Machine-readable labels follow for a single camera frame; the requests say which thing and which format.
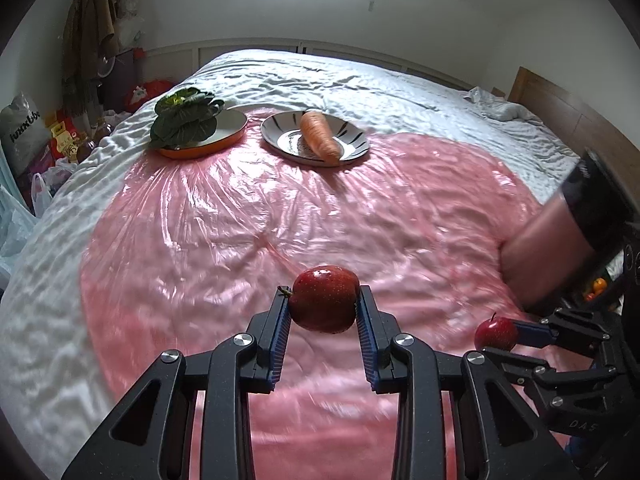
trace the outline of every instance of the orange bowl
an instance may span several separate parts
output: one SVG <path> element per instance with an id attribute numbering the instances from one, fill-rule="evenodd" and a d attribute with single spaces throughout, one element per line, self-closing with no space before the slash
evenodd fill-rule
<path id="1" fill-rule="evenodd" d="M 246 115 L 238 110 L 222 110 L 216 131 L 202 142 L 191 142 L 179 148 L 160 148 L 158 153 L 174 160 L 188 160 L 211 155 L 235 144 L 246 129 Z"/>

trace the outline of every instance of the wooden headboard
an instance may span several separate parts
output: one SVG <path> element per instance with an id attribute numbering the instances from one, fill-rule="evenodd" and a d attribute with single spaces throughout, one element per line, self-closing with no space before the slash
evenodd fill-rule
<path id="1" fill-rule="evenodd" d="M 579 155 L 594 150 L 634 203 L 640 204 L 640 151 L 613 124 L 576 96 L 520 67 L 509 101 L 536 114 Z"/>

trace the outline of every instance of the brown towel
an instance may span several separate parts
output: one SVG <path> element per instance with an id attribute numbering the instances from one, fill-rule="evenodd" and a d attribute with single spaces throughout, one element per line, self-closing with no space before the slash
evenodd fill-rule
<path id="1" fill-rule="evenodd" d="M 98 59 L 118 53 L 113 0 L 73 0 L 63 35 L 62 86 L 65 110 L 79 115 L 91 100 L 88 82 Z"/>

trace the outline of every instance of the leafy green vegetable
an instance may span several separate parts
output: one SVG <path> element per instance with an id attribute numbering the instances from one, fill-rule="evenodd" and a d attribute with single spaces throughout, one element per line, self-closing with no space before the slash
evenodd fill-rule
<path id="1" fill-rule="evenodd" d="M 183 88 L 163 97 L 156 103 L 158 118 L 151 126 L 152 149 L 182 146 L 201 142 L 218 127 L 218 115 L 224 108 L 223 100 L 215 100 L 212 92 L 197 88 Z"/>

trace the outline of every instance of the metal screw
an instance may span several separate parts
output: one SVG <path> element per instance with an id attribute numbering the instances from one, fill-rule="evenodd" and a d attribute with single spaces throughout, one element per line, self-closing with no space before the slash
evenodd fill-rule
<path id="1" fill-rule="evenodd" d="M 238 334 L 234 336 L 234 345 L 247 346 L 254 342 L 254 337 L 251 334 Z"/>
<path id="2" fill-rule="evenodd" d="M 466 360 L 473 365 L 484 364 L 484 356 L 480 352 L 469 352 L 466 356 Z"/>
<path id="3" fill-rule="evenodd" d="M 177 350 L 165 350 L 160 354 L 160 360 L 166 364 L 175 363 L 178 357 L 180 357 L 180 352 Z"/>
<path id="4" fill-rule="evenodd" d="M 414 336 L 410 334 L 398 334 L 394 338 L 394 341 L 400 346 L 411 346 L 412 344 L 414 344 L 415 339 Z"/>

